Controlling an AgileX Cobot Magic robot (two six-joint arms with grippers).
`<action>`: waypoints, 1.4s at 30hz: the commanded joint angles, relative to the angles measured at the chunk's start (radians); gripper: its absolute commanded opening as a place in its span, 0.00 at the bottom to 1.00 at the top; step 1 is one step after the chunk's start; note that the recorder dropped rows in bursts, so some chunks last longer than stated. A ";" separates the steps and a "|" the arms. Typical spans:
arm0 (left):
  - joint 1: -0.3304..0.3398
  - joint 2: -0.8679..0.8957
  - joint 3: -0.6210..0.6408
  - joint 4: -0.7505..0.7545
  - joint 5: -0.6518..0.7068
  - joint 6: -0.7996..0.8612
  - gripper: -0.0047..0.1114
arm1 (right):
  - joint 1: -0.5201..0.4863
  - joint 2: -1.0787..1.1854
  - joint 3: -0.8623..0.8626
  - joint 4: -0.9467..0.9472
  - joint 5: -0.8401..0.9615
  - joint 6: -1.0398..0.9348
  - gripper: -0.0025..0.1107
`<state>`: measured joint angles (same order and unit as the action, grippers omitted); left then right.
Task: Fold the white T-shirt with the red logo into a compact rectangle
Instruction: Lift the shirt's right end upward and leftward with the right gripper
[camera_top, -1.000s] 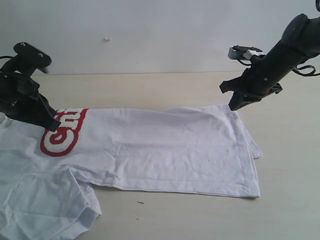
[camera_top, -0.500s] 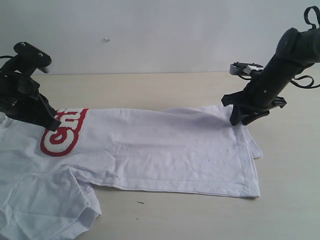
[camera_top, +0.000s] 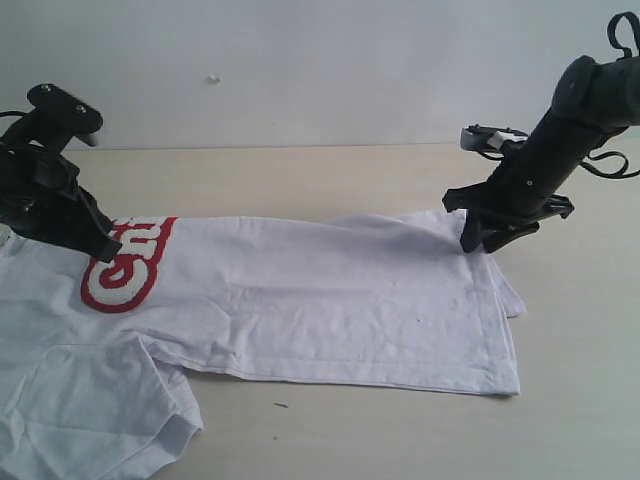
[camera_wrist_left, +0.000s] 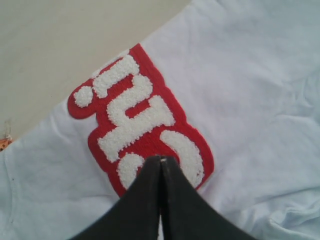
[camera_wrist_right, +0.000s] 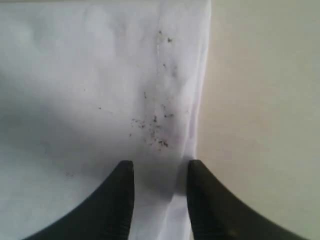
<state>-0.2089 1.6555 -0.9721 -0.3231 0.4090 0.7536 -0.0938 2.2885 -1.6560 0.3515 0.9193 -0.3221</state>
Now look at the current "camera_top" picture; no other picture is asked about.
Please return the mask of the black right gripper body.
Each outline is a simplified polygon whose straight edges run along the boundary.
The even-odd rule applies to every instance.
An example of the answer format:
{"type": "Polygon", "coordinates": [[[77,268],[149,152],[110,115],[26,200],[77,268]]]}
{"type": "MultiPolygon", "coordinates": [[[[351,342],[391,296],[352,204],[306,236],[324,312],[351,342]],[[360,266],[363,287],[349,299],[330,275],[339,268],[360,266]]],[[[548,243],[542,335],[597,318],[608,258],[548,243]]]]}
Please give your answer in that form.
{"type": "Polygon", "coordinates": [[[506,142],[503,158],[486,181],[484,205],[473,211],[507,223],[531,223],[578,164],[595,147],[595,130],[545,117],[524,142],[506,142]]]}

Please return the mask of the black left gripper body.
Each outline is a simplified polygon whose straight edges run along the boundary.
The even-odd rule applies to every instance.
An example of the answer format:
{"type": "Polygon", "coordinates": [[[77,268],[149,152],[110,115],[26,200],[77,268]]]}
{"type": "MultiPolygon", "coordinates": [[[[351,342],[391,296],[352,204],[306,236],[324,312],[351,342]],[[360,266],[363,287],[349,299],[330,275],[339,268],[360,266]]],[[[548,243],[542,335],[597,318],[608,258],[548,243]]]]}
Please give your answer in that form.
{"type": "Polygon", "coordinates": [[[108,217],[61,153],[34,144],[1,146],[1,223],[27,239],[76,249],[76,233],[108,217]]]}

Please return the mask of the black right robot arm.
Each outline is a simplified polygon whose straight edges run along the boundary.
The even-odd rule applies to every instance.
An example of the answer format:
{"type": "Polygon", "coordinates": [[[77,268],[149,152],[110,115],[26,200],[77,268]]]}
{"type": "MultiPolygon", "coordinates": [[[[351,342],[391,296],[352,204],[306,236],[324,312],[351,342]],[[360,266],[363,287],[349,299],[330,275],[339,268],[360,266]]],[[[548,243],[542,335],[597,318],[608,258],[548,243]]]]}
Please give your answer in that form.
{"type": "Polygon", "coordinates": [[[609,139],[639,123],[639,60],[600,65],[583,56],[561,76],[551,105],[530,134],[471,125],[460,146],[498,165],[484,182],[448,190],[443,205],[463,209],[460,244],[466,253],[493,253],[535,233],[540,221],[567,218],[574,206],[558,189],[609,139]]]}

